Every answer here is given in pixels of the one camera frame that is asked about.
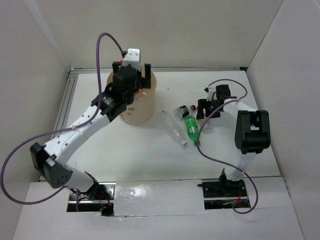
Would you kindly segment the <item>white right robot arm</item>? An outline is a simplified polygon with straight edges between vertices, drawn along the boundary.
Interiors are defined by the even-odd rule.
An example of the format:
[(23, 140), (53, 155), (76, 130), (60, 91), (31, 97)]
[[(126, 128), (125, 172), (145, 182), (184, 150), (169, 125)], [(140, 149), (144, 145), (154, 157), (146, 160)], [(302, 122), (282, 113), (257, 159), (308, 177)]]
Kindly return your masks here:
[[(233, 116), (236, 120), (234, 142), (239, 150), (233, 165), (237, 168), (227, 167), (222, 170), (219, 177), (218, 190), (223, 196), (230, 196), (240, 187), (250, 163), (256, 158), (256, 155), (269, 148), (271, 144), (269, 113), (266, 110), (257, 110), (252, 108), (237, 97), (231, 96), (231, 91), (227, 84), (221, 84), (217, 87), (208, 86), (204, 89), (207, 97), (198, 100), (197, 120), (204, 118), (219, 118), (221, 112)], [(229, 102), (213, 116), (219, 106)]]

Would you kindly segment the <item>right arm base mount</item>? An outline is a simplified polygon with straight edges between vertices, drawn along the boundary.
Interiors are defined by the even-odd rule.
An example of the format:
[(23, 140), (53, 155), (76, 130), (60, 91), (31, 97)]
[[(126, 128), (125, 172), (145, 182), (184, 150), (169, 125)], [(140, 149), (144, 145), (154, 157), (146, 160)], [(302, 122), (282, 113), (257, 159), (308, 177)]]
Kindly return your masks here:
[(251, 207), (243, 181), (237, 187), (226, 189), (220, 188), (217, 180), (202, 181), (197, 187), (202, 189), (205, 210), (231, 209), (234, 203), (236, 209)]

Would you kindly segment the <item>small clear bottle red label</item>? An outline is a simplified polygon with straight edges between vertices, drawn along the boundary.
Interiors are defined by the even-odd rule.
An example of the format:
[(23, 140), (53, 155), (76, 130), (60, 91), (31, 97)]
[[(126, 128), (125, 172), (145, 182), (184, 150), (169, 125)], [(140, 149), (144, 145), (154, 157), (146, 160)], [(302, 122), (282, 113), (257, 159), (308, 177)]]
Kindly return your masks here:
[[(196, 109), (197, 109), (196, 120), (197, 120), (197, 123), (199, 124), (199, 126), (201, 127), (203, 125), (203, 123), (205, 122), (205, 120), (207, 120), (207, 117), (205, 115), (203, 115), (203, 118), (200, 118), (199, 117), (199, 113), (200, 113), (199, 107), (197, 106)], [(207, 123), (204, 125), (202, 132), (204, 134), (210, 134), (210, 133), (214, 132), (214, 129), (213, 129), (213, 126), (212, 126), (210, 120), (208, 120)]]

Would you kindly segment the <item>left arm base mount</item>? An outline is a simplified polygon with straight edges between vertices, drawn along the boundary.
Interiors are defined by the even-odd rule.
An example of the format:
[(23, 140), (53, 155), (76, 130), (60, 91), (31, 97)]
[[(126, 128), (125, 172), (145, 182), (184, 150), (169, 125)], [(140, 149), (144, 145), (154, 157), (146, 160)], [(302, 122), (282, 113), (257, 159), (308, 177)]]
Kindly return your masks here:
[(75, 189), (70, 189), (66, 211), (69, 213), (93, 212), (104, 217), (113, 217), (115, 186), (115, 182), (100, 182), (97, 194), (90, 199), (82, 193), (77, 195)]

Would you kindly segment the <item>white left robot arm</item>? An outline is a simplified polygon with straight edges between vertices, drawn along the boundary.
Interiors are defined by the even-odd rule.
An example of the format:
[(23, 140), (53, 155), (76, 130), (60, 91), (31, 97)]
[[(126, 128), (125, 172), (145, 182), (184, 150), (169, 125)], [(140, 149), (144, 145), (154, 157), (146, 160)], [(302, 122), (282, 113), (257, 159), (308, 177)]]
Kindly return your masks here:
[(72, 125), (71, 130), (44, 143), (30, 147), (36, 170), (54, 189), (68, 187), (79, 190), (88, 200), (102, 191), (99, 182), (88, 172), (68, 165), (71, 156), (92, 135), (111, 123), (132, 104), (139, 89), (151, 88), (151, 66), (146, 63), (137, 70), (123, 62), (113, 62), (112, 82), (97, 96), (87, 110)]

